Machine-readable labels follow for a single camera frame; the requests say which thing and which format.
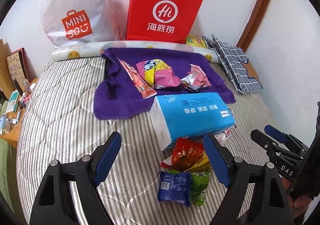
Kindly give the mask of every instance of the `folded gray bag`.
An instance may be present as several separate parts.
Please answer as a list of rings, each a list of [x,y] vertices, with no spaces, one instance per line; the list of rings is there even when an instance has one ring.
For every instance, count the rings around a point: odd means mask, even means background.
[[[212,40],[202,37],[221,60],[222,67],[236,90],[242,94],[263,89],[259,77],[241,48],[220,42],[214,35]]]

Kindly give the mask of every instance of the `shopping bag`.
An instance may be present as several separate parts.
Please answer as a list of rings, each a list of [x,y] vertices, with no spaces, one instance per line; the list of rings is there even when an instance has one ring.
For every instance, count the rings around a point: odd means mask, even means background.
[[[109,0],[39,0],[42,25],[59,48],[121,38]]]
[[[127,40],[185,43],[203,0],[130,0]]]

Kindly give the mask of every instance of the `blue gripper pad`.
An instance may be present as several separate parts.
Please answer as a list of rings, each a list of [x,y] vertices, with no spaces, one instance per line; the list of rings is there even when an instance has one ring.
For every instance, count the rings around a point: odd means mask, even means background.
[[[223,183],[226,188],[229,188],[231,181],[228,175],[228,165],[208,134],[203,138],[203,146],[219,182]]]
[[[118,152],[121,148],[121,135],[117,133],[112,142],[104,152],[100,161],[97,163],[96,176],[94,177],[93,184],[98,186],[101,182],[105,181],[108,173],[115,161]]]
[[[270,137],[274,138],[281,144],[285,144],[287,142],[287,137],[281,131],[277,130],[273,126],[266,125],[264,127],[264,132],[269,135]]]

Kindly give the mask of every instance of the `mattress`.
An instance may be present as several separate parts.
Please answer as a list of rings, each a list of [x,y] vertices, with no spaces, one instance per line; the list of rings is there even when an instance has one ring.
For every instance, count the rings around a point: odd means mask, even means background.
[[[263,165],[268,157],[250,140],[250,132],[274,125],[268,108],[259,93],[239,94],[221,67],[212,67],[237,100],[229,105],[237,128],[225,146],[234,156]],[[93,98],[103,74],[102,58],[81,58],[49,61],[40,75],[22,120],[17,153],[18,189],[27,222],[50,161],[75,162],[117,131],[122,136],[120,152],[106,181],[98,186],[114,224],[209,224],[226,193],[225,187],[212,172],[203,206],[188,208],[175,202],[158,202],[159,165],[170,152],[161,152],[148,112],[131,119],[95,118]],[[78,220],[87,224],[75,182],[70,182],[70,187]],[[250,184],[240,214],[249,208],[252,193]]]

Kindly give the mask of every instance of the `purple cloth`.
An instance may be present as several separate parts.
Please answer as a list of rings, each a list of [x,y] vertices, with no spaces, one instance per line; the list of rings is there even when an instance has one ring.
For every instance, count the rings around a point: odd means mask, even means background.
[[[120,64],[124,60],[136,69],[141,61],[161,59],[172,67],[180,79],[190,71],[190,64],[199,65],[207,75],[211,87],[199,92],[217,92],[225,103],[235,103],[235,97],[221,77],[211,68],[208,60],[201,54],[150,48],[108,48],[101,54],[106,60],[104,81],[94,95],[94,114],[98,119],[122,119],[150,110],[155,97],[143,99],[129,75]],[[174,88],[156,90],[157,95],[190,93],[181,85]]]

